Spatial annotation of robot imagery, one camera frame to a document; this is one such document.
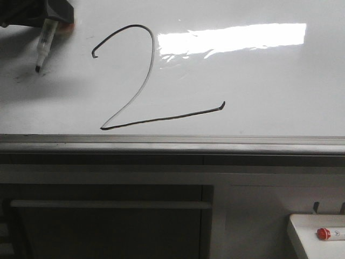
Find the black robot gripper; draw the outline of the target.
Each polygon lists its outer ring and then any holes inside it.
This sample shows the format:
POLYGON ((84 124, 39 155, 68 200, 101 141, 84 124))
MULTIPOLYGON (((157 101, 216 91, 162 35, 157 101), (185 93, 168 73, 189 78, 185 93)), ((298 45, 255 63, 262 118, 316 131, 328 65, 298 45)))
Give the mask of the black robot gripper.
POLYGON ((46 19, 73 24, 74 7, 66 0, 2 0, 1 27, 41 28, 46 19))

